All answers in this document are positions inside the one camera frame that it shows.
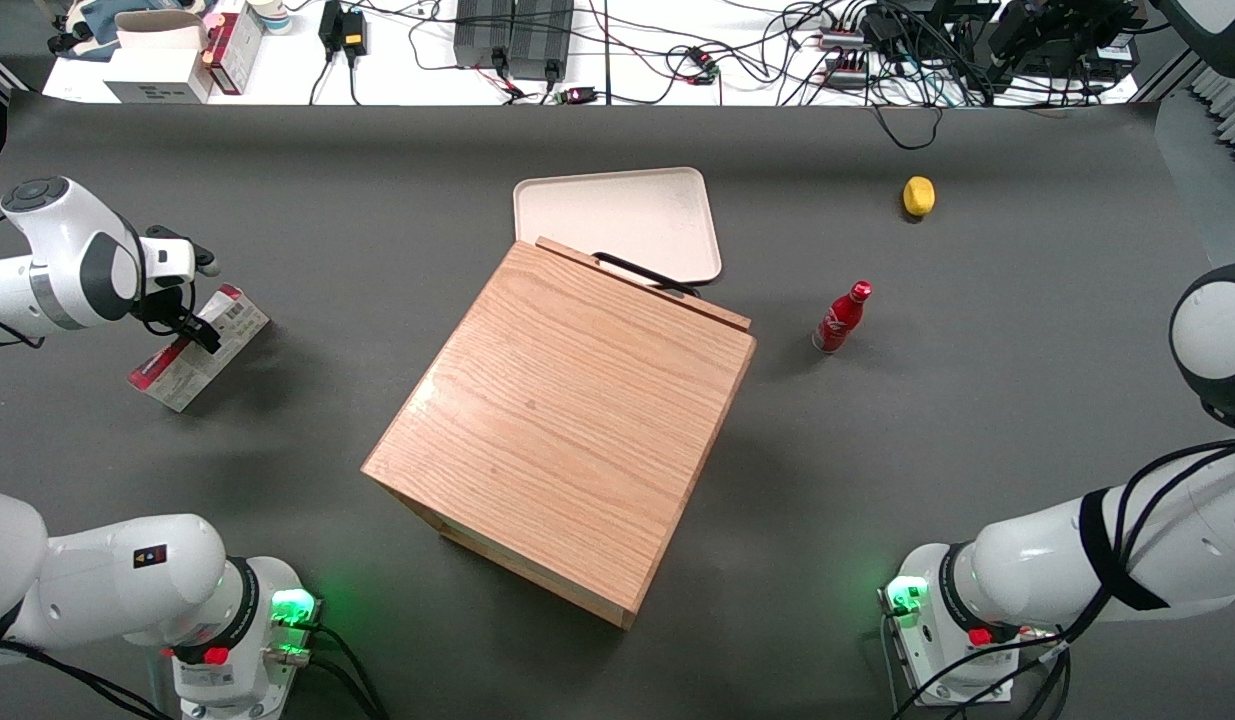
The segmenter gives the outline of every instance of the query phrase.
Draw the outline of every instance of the red and white box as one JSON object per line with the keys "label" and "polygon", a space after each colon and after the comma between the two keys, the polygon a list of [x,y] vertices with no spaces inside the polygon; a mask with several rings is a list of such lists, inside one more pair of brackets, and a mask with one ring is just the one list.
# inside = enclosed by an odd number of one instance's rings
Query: red and white box
{"label": "red and white box", "polygon": [[270,321],[237,287],[224,284],[198,316],[221,336],[221,347],[209,352],[179,337],[128,373],[128,384],[182,412],[225,368],[243,346]]}
{"label": "red and white box", "polygon": [[242,14],[219,15],[219,23],[209,31],[203,59],[224,94],[243,95],[259,47],[261,19],[249,5],[245,5]]}

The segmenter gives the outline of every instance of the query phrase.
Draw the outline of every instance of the dark gray mat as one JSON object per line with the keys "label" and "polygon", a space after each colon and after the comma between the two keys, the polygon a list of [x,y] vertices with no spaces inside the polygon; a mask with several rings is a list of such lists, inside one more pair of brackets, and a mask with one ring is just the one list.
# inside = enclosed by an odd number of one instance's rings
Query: dark gray mat
{"label": "dark gray mat", "polygon": [[[184,416],[125,385],[157,346],[136,322],[1,350],[0,492],[53,534],[193,511],[230,552],[284,557],[396,718],[883,719],[874,588],[905,552],[1221,436],[1167,348],[1207,258],[1153,115],[950,111],[931,149],[902,152],[855,109],[22,96],[0,191],[67,174],[189,233],[275,327]],[[888,117],[909,141],[932,122]],[[705,174],[725,274],[704,295],[760,346],[620,634],[442,541],[358,466],[511,242],[516,182],[668,165]],[[899,217],[911,174],[937,186],[923,224]],[[1,225],[0,254],[17,249]],[[865,322],[823,359],[809,333],[860,278]],[[144,687],[122,641],[61,656]],[[1235,608],[1097,626],[1074,671],[1068,718],[1231,716]],[[83,715],[120,718],[64,676],[0,669],[0,720]],[[353,715],[309,671],[285,718]]]}

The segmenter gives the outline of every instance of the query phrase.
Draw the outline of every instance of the wooden box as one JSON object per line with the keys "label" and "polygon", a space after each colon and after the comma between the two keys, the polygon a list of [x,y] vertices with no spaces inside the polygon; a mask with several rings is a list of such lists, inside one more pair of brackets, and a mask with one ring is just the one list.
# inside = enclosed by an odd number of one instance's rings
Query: wooden box
{"label": "wooden box", "polygon": [[443,537],[630,629],[748,327],[548,240],[513,243],[362,469]]}

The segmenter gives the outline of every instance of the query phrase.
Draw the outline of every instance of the coca-cola bottle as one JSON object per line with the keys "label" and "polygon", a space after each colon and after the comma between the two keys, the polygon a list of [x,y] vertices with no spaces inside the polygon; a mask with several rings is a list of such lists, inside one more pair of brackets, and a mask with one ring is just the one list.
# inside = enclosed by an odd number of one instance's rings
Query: coca-cola bottle
{"label": "coca-cola bottle", "polygon": [[856,282],[853,290],[831,304],[821,324],[813,331],[813,345],[821,352],[831,354],[844,345],[856,324],[861,322],[861,310],[865,299],[869,296],[869,283]]}

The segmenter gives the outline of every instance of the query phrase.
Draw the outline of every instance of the power supply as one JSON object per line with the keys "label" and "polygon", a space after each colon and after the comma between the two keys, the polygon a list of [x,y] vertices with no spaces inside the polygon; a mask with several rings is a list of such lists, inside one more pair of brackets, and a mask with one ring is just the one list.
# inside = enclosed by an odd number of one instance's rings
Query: power supply
{"label": "power supply", "polygon": [[572,37],[572,0],[517,0],[511,31],[511,77],[563,82]]}
{"label": "power supply", "polygon": [[453,56],[466,68],[503,73],[511,47],[515,0],[457,0]]}

